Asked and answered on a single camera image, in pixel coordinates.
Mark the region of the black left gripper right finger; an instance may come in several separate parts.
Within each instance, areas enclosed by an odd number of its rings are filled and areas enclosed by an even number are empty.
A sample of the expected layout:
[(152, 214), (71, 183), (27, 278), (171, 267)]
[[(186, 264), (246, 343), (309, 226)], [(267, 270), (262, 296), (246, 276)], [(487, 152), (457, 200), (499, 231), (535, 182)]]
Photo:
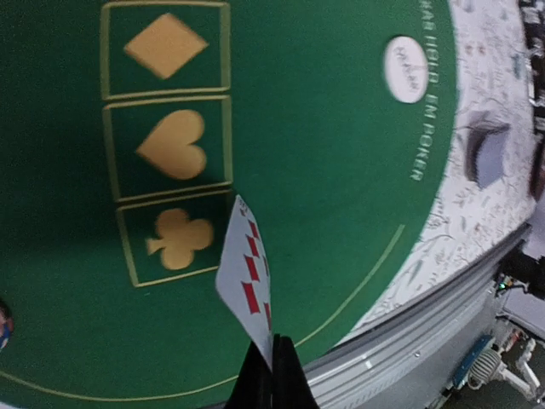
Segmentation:
[(290, 337), (274, 336), (272, 374), (272, 408), (319, 409)]

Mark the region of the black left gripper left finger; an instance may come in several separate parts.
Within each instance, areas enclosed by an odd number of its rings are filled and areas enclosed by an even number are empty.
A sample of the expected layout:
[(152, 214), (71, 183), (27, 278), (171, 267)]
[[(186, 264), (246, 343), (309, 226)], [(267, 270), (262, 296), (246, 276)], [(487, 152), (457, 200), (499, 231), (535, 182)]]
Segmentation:
[(259, 349), (250, 343), (224, 409), (271, 409), (273, 377)]

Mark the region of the eight of diamonds card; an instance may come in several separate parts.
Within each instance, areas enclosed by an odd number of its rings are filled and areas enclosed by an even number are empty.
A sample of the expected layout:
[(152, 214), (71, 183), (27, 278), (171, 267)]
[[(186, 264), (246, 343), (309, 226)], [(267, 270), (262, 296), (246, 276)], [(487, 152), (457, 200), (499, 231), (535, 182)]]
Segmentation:
[(267, 253), (250, 207), (235, 198), (215, 277), (220, 299), (273, 367), (271, 282)]

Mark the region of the poker chip stack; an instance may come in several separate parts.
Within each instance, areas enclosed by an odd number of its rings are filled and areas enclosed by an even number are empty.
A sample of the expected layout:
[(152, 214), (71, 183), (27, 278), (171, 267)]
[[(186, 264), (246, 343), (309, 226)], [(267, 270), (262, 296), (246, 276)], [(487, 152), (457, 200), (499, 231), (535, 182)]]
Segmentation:
[(14, 319), (9, 306), (4, 301), (0, 302), (0, 349), (4, 349), (14, 332)]

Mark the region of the blue patterned card deck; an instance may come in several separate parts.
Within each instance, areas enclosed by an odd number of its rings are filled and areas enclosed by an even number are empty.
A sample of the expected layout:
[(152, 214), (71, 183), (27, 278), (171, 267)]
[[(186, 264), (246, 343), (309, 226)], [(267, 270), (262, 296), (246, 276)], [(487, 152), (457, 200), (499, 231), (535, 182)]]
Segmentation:
[(468, 125), (464, 170), (484, 190), (504, 175), (503, 154), (511, 126), (493, 112), (473, 112)]

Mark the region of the white dealer button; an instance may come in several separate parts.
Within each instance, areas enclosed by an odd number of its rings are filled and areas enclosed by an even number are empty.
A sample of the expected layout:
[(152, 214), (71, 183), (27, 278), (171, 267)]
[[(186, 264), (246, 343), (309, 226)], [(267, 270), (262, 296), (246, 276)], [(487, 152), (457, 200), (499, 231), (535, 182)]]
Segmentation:
[(427, 57), (413, 37), (391, 39), (383, 54), (383, 72), (390, 93), (399, 102), (417, 103), (427, 90)]

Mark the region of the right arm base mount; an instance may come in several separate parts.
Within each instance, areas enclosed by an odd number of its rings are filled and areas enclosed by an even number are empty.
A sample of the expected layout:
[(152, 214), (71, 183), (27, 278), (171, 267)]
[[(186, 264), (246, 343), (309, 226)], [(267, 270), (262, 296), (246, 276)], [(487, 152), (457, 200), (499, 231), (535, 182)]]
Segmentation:
[(544, 256), (535, 258), (524, 252), (526, 240), (521, 240), (499, 263), (496, 297), (521, 289), (524, 294), (544, 299)]

